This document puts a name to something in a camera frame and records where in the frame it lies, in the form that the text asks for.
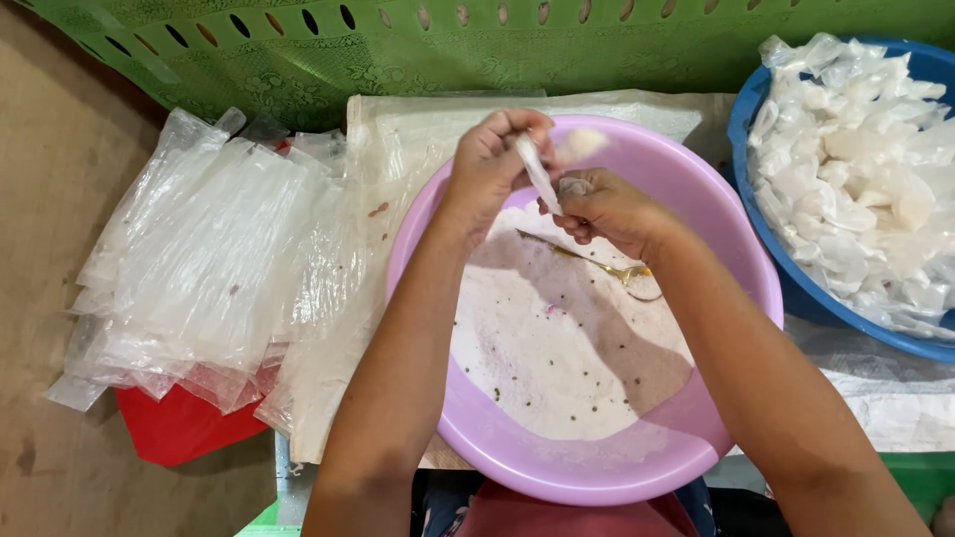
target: spoon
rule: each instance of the spoon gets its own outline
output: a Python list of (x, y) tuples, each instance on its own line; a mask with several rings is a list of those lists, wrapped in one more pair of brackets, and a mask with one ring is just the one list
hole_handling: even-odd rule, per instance
[(546, 244), (546, 245), (549, 245), (551, 250), (553, 250), (553, 251), (555, 251), (555, 252), (557, 252), (557, 253), (559, 253), (559, 254), (561, 254), (561, 255), (566, 255), (567, 257), (577, 257), (577, 258), (583, 259), (583, 260), (585, 260), (585, 261), (589, 261), (590, 263), (593, 263), (593, 264), (596, 265), (597, 267), (600, 267), (601, 269), (605, 270), (605, 271), (606, 271), (608, 274), (610, 274), (611, 276), (613, 276), (613, 277), (617, 278), (618, 280), (620, 280), (620, 283), (624, 284), (624, 287), (626, 287), (626, 285), (629, 284), (629, 283), (630, 283), (630, 280), (633, 279), (634, 277), (652, 276), (652, 275), (653, 275), (653, 273), (650, 272), (650, 269), (649, 269), (649, 268), (644, 267), (644, 266), (642, 266), (642, 265), (638, 265), (638, 266), (636, 266), (636, 267), (629, 267), (629, 268), (624, 268), (624, 269), (621, 269), (621, 270), (617, 270), (617, 269), (615, 269), (614, 267), (609, 267), (609, 266), (607, 266), (607, 265), (604, 265), (603, 263), (598, 263), (597, 261), (594, 261), (593, 259), (590, 259), (590, 258), (587, 258), (587, 257), (583, 257), (581, 254), (576, 253), (576, 252), (573, 252), (573, 251), (570, 251), (569, 249), (567, 249), (567, 248), (565, 248), (565, 247), (559, 247), (559, 246), (555, 245), (554, 243), (552, 243), (552, 242), (550, 242), (550, 241), (548, 241), (548, 240), (546, 240), (546, 239), (542, 239), (541, 237), (538, 237), (537, 235), (532, 235), (532, 234), (528, 233), (527, 231), (521, 231), (520, 229), (516, 229), (516, 231), (517, 231), (517, 233), (518, 233), (521, 237), (523, 237), (524, 239), (534, 239), (534, 240), (536, 240), (536, 241), (540, 241), (540, 242), (542, 242), (542, 243), (544, 243), (544, 244)]

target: stack of plastic bags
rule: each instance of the stack of plastic bags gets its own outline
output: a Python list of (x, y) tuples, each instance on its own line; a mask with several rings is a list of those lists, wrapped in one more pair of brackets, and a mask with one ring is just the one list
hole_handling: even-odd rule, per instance
[(955, 119), (910, 54), (820, 33), (761, 48), (770, 94), (748, 175), (793, 259), (842, 304), (891, 330), (955, 338)]
[(298, 137), (277, 153), (232, 138), (244, 123), (236, 110), (217, 126), (170, 115), (77, 277), (66, 375), (47, 397), (85, 409), (107, 385), (161, 399), (179, 384), (227, 414), (270, 391), (314, 315), (300, 250), (332, 194), (320, 160), (340, 140)]

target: sugar mixture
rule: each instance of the sugar mixture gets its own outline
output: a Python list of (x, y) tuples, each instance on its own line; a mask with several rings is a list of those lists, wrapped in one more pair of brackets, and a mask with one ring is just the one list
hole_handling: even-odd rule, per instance
[(537, 204), (500, 212), (464, 269), (451, 352), (487, 397), (552, 440), (625, 429), (690, 377), (687, 343), (652, 276), (627, 288), (527, 231), (616, 269), (639, 263), (606, 239), (582, 247)]

